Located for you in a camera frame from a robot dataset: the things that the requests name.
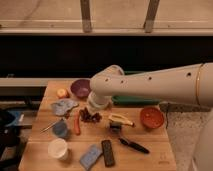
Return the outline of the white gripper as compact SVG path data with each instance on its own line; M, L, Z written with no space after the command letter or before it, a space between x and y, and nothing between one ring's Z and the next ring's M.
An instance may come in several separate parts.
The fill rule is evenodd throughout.
M87 98L87 109L91 114L105 109L110 103L110 96L97 95L91 92Z

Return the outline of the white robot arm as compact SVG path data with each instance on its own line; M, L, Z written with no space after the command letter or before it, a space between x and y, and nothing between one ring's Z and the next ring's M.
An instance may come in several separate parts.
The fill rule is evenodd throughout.
M111 65L90 79L90 88L87 104L91 111L105 109L115 95L210 107L189 171L213 171L213 62L133 75Z

